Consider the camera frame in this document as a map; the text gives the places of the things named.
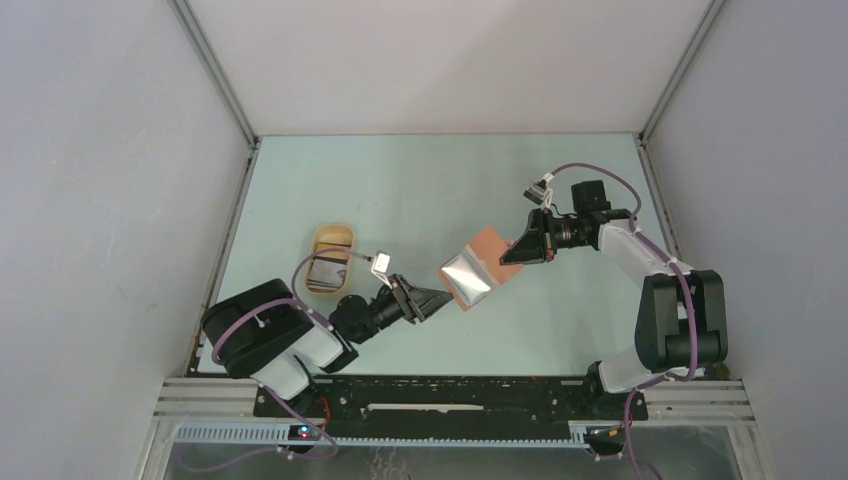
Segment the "yellow oval tray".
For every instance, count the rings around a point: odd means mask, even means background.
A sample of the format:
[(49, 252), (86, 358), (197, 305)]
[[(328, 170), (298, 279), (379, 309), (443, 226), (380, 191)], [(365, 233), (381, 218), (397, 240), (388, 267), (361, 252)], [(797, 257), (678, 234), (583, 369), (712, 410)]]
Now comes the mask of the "yellow oval tray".
[(309, 292), (330, 295), (344, 290), (352, 264), (348, 251), (354, 240), (354, 231), (348, 225), (324, 224), (315, 230), (312, 251), (318, 255), (307, 263), (304, 280)]

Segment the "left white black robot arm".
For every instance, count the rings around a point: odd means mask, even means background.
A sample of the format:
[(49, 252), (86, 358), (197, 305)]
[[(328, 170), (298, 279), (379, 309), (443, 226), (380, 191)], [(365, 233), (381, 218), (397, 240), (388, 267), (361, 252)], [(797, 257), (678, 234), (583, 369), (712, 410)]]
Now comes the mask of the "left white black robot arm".
[(404, 320), (421, 323), (452, 302), (451, 293), (415, 286), (394, 274), (376, 295), (347, 295), (325, 324), (281, 279), (269, 280), (209, 308), (201, 328), (211, 359), (232, 379), (252, 379), (292, 416), (312, 411), (311, 375), (338, 373), (358, 358), (357, 346)]

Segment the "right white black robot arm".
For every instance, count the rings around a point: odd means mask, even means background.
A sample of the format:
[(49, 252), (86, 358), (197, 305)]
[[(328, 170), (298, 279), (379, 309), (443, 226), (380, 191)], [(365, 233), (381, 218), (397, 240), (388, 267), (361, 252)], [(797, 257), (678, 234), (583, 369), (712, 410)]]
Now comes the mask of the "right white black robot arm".
[(690, 380), (724, 361), (729, 342), (721, 276), (696, 270), (660, 248), (631, 211), (612, 207), (602, 181), (573, 185), (573, 210), (566, 215), (553, 209), (549, 181), (544, 177), (525, 191), (536, 207), (501, 264), (547, 263), (561, 250), (591, 247), (641, 290), (633, 343), (589, 369), (594, 383), (581, 392), (585, 411), (606, 418), (620, 407), (623, 392), (658, 379)]

